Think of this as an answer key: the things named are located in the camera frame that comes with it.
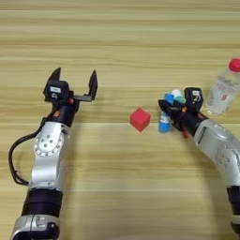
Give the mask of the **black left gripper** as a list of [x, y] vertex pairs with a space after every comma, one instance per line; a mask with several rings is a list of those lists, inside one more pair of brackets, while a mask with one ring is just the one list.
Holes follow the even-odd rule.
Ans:
[[[51, 81], [59, 81], [61, 75], [61, 68], [58, 67], [50, 76]], [[75, 113], [79, 110], [79, 101], [91, 102], [96, 98], [97, 90], [98, 90], [98, 76], [97, 72], [94, 70], [89, 83], [89, 92], [84, 94], [83, 96], [75, 95], [74, 99], [71, 102], [67, 102], [66, 104], [60, 104], [59, 102], [52, 103], [52, 111], [48, 116], [44, 117], [41, 121], [41, 124], [45, 124], [46, 122], [56, 122], [60, 124], [64, 124], [67, 127], [71, 127]]]

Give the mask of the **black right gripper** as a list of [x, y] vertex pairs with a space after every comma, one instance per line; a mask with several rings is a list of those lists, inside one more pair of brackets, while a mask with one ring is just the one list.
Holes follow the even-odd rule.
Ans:
[[173, 121], [174, 126], [179, 131], [186, 131], [191, 136], [194, 136], [200, 123], [207, 119], [207, 117], [201, 112], [182, 112], [185, 107], [184, 104], [175, 100], [173, 103], [165, 99], [158, 101], [159, 108], [165, 112]]

